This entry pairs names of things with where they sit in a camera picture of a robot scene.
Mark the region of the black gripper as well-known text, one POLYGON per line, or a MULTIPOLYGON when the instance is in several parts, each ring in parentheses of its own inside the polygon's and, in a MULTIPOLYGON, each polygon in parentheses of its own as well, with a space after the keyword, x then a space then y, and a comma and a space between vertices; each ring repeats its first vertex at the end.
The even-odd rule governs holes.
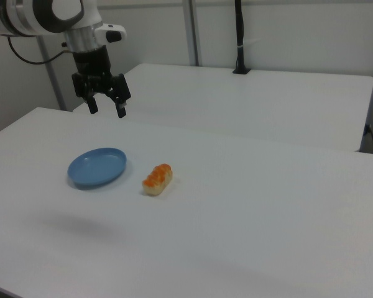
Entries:
POLYGON ((127 100, 131 93, 123 74, 113 76, 106 46, 89 52, 72 53, 77 72, 71 78, 75 94, 88 105, 90 114, 98 112, 94 93, 108 92, 108 96, 115 103, 117 116, 126 116, 127 100))

